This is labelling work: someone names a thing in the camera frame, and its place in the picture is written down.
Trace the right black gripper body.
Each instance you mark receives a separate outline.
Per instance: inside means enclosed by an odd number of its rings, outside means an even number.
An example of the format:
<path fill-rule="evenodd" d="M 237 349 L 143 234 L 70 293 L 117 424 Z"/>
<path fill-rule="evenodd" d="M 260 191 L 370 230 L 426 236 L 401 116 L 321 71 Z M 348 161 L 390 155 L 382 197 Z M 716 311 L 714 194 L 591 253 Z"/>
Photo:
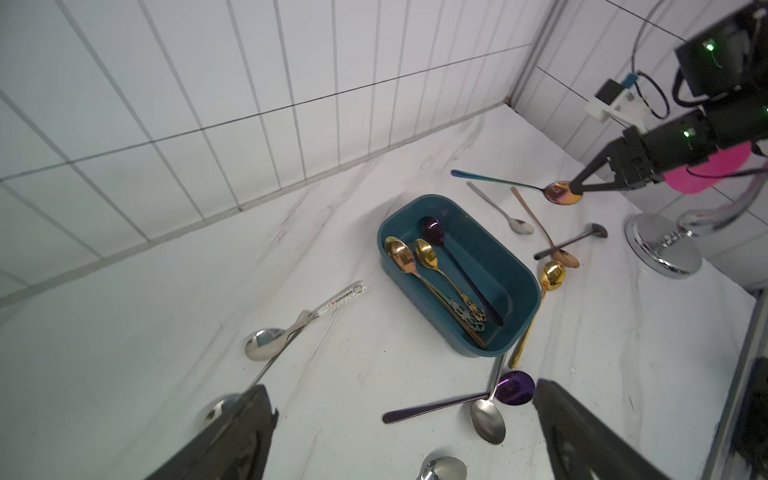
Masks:
<path fill-rule="evenodd" d="M 663 173 L 654 162 L 648 144 L 660 135 L 663 125 L 646 133 L 636 126 L 622 130 L 611 154 L 613 184 L 616 189 L 640 189 L 664 182 Z"/>

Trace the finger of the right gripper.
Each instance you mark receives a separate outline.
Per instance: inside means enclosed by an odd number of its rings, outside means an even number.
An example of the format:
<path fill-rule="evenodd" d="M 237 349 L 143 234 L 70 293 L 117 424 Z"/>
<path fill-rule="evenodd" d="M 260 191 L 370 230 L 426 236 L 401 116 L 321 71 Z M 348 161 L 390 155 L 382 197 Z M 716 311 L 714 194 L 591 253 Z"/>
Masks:
<path fill-rule="evenodd" d="M 572 192 L 574 194 L 586 194 L 591 192 L 611 192 L 611 191 L 626 191 L 630 186 L 623 180 L 616 180 L 610 182 L 591 183 L 586 184 L 584 179 L 574 179 L 572 181 Z"/>
<path fill-rule="evenodd" d="M 622 170 L 620 166 L 620 160 L 621 160 L 622 154 L 624 153 L 624 150 L 625 150 L 625 142 L 623 139 L 616 139 L 609 142 L 602 148 L 602 150 L 593 158 L 593 160 L 590 161 L 574 179 L 584 179 L 584 181 L 586 181 L 591 175 L 595 174 L 597 170 L 603 166 L 609 166 L 610 168 L 617 166 L 619 173 L 616 173 L 616 171 L 613 170 L 614 179 L 625 181 L 623 178 Z M 572 191 L 573 180 L 569 182 L 571 191 Z"/>

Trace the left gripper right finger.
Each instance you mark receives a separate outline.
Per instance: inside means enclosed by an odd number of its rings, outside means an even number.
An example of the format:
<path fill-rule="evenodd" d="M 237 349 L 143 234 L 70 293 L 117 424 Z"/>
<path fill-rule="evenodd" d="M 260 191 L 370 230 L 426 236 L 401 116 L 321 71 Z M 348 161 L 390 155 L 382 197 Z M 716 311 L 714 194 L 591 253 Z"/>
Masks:
<path fill-rule="evenodd" d="M 558 383 L 540 379 L 533 405 L 556 479 L 667 477 Z"/>

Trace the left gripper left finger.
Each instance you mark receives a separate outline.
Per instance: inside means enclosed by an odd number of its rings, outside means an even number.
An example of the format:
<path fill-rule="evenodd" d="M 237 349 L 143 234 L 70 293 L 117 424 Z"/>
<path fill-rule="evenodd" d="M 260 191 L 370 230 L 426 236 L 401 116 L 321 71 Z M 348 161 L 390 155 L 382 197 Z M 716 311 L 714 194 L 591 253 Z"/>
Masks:
<path fill-rule="evenodd" d="M 278 419 L 266 387 L 257 384 L 149 477 L 261 479 Z"/>

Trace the rainbow iridescent spoon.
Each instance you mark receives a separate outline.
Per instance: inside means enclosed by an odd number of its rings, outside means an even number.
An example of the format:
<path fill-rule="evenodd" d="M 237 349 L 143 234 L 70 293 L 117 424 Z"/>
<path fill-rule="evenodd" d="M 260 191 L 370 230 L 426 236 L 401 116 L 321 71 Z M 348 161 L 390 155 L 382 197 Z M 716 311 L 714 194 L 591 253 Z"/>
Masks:
<path fill-rule="evenodd" d="M 456 169 L 451 170 L 450 175 L 453 177 L 467 179 L 467 180 L 493 182 L 493 183 L 514 186 L 514 187 L 520 187 L 524 189 L 536 190 L 542 193 L 550 203 L 553 203 L 556 205 L 563 205 L 563 206 L 574 205 L 582 199 L 581 194 L 576 194 L 571 191 L 570 183 L 567 181 L 553 182 L 545 187 L 537 187 L 537 186 L 533 186 L 525 183 L 504 180 L 504 179 L 489 177 L 485 175 L 478 175 L 478 174 L 474 174 L 474 173 L 470 173 L 462 170 L 456 170 Z"/>

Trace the black handled spoon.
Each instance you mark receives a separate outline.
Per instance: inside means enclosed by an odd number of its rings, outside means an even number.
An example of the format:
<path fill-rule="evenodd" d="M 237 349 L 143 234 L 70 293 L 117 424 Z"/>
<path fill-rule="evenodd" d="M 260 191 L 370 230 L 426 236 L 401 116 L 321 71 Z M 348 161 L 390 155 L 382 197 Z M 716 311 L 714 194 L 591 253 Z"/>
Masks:
<path fill-rule="evenodd" d="M 590 236 L 596 236 L 598 238 L 605 239 L 608 237 L 608 232 L 607 229 L 601 224 L 590 223 L 586 226 L 584 232 L 571 239 L 568 239 L 567 241 L 563 241 L 559 244 L 553 244 L 549 249 L 536 253 L 534 255 L 534 259 L 541 260 L 544 257 L 551 256 L 554 261 L 561 263 L 565 267 L 578 268 L 580 266 L 580 262 L 575 256 L 566 252 L 564 247 Z"/>

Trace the purple iridescent spoon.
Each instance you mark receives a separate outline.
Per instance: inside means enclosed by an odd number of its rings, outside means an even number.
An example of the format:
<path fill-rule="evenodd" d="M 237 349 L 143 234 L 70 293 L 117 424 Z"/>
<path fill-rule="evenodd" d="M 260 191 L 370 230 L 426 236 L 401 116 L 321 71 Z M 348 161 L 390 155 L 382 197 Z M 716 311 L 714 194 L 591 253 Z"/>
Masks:
<path fill-rule="evenodd" d="M 527 373 L 515 370 L 504 373 L 498 382 L 495 399 L 510 406 L 519 406 L 530 402 L 535 394 L 536 383 Z M 445 409 L 480 399 L 488 399 L 490 393 L 477 393 L 441 402 L 409 407 L 386 412 L 381 419 L 384 424 L 392 424 L 424 415 L 429 412 Z"/>

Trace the teal plastic storage box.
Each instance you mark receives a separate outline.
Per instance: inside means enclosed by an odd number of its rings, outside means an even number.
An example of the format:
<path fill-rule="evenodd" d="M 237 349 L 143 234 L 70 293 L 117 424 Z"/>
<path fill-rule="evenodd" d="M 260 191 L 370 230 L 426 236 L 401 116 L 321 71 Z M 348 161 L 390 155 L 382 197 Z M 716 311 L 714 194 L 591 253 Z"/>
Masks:
<path fill-rule="evenodd" d="M 445 233 L 445 245 L 460 262 L 477 287 L 502 317 L 497 325 L 492 316 L 480 337 L 486 342 L 479 348 L 457 323 L 443 304 L 416 277 L 402 272 L 390 259 L 384 241 L 396 237 L 410 249 L 418 238 L 424 238 L 420 219 L 436 217 Z M 387 217 L 377 232 L 382 267 L 403 295 L 459 354 L 467 357 L 496 357 L 508 351 L 525 333 L 540 303 L 540 287 L 536 276 L 478 221 L 451 199 L 423 195 Z M 436 247 L 439 267 L 469 298 L 487 310 L 446 252 Z M 438 272 L 417 265 L 418 272 L 443 294 L 465 307 L 452 286 Z"/>

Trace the gold ornate handle spoon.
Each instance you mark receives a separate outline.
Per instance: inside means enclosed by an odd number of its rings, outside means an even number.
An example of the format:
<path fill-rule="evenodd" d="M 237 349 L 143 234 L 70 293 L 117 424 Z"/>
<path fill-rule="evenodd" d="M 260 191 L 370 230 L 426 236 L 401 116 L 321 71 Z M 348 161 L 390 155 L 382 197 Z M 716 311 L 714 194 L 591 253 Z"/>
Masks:
<path fill-rule="evenodd" d="M 421 264 L 433 271 L 442 275 L 445 280 L 453 287 L 457 292 L 466 308 L 468 309 L 467 322 L 472 329 L 476 332 L 482 332 L 485 330 L 485 323 L 487 321 L 486 313 L 482 308 L 479 308 L 470 298 L 466 295 L 455 282 L 439 268 L 439 262 L 437 254 L 430 243 L 426 240 L 418 238 L 416 240 L 416 255 Z"/>

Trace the copper round spoon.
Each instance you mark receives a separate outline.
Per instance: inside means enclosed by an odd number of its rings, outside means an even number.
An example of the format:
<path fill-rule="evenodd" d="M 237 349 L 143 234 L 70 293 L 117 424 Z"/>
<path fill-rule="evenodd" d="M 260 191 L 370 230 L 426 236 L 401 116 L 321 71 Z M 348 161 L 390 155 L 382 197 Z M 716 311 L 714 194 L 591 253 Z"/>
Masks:
<path fill-rule="evenodd" d="M 461 316 L 462 313 L 465 313 L 465 310 L 459 307 L 456 302 L 453 302 L 450 298 L 443 295 L 434 285 L 432 285 L 418 272 L 415 256 L 403 241 L 396 237 L 387 237 L 384 241 L 384 248 L 390 259 L 398 266 L 402 272 L 415 276 L 426 286 L 426 288 L 443 304 L 446 310 L 453 316 L 457 323 L 464 329 L 464 331 L 470 336 L 470 338 L 479 348 L 483 350 L 487 348 L 486 342 L 477 332 L 471 328 L 469 322 Z"/>

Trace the yellow bowl ornate silver spoon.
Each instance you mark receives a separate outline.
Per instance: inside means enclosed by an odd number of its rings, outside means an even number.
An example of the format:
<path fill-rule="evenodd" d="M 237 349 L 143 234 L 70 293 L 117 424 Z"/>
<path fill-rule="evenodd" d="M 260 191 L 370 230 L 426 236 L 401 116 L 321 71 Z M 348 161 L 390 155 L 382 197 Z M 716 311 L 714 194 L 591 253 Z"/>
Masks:
<path fill-rule="evenodd" d="M 418 272 L 416 266 L 416 258 L 410 248 L 400 239 L 396 237 L 387 237 L 384 241 L 384 248 L 390 257 L 390 259 L 406 274 L 412 274 L 416 278 L 422 281 L 422 283 L 431 291 L 431 293 L 438 298 L 447 310 L 451 312 L 454 318 L 462 325 L 467 331 L 480 332 L 484 329 L 482 322 L 474 319 L 472 314 L 464 307 L 461 307 L 457 302 L 453 301 L 442 292 L 440 292 L 434 285 Z"/>

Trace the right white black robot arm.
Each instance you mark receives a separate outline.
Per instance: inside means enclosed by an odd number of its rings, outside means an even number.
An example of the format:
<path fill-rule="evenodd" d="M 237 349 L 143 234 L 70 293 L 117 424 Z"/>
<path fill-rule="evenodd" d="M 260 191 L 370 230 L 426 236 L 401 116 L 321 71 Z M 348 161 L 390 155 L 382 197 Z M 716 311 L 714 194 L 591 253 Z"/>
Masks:
<path fill-rule="evenodd" d="M 647 106 L 633 95 L 637 73 L 609 79 L 588 105 L 600 121 L 628 123 L 570 181 L 574 194 L 626 191 L 660 183 L 666 173 L 767 137 L 767 4 L 753 1 L 675 50 L 672 100 L 688 113 L 649 130 Z"/>

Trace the rose gold long spoon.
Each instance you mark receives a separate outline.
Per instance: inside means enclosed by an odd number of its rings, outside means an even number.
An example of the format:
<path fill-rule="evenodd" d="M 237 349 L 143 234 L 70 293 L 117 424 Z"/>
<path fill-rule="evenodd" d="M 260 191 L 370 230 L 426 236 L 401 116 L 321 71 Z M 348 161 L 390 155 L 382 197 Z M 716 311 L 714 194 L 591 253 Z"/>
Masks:
<path fill-rule="evenodd" d="M 535 225 L 541 230 L 542 234 L 544 235 L 544 237 L 546 238 L 547 242 L 549 243 L 549 246 L 550 247 L 554 247 L 555 244 L 552 241 L 551 237 L 549 236 L 547 230 L 541 224 L 541 222 L 536 217 L 534 212 L 529 208 L 528 204 L 523 199 L 523 197 L 521 196 L 521 194 L 519 193 L 517 188 L 516 187 L 512 187 L 511 190 L 512 190 L 513 194 L 515 195 L 515 197 L 517 198 L 517 200 L 522 205 L 522 207 L 525 209 L 525 211 L 532 218 L 532 220 L 534 221 Z M 556 250 L 555 252 L 550 254 L 550 257 L 554 261 L 557 261 L 557 262 L 561 263 L 566 268 L 573 268 L 573 269 L 575 269 L 575 268 L 579 268 L 581 266 L 579 260 L 575 256 L 571 255 L 569 252 L 564 251 L 564 250 Z"/>

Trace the small ornate silver spoon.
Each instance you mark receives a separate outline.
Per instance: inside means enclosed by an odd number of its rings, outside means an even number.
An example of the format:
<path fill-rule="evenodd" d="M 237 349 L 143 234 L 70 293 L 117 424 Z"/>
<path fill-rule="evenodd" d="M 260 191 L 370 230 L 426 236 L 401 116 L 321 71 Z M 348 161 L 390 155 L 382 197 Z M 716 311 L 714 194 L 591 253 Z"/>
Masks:
<path fill-rule="evenodd" d="M 423 467 L 419 480 L 466 480 L 466 464 L 452 456 L 442 456 L 429 460 Z"/>

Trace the aluminium mounting rail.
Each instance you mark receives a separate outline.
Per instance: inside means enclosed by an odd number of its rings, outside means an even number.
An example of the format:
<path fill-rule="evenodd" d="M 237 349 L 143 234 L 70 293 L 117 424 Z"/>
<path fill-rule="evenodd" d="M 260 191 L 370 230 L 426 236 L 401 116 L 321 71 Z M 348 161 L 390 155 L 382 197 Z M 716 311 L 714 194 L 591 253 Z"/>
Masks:
<path fill-rule="evenodd" d="M 767 477 L 767 291 L 752 313 L 703 479 Z"/>

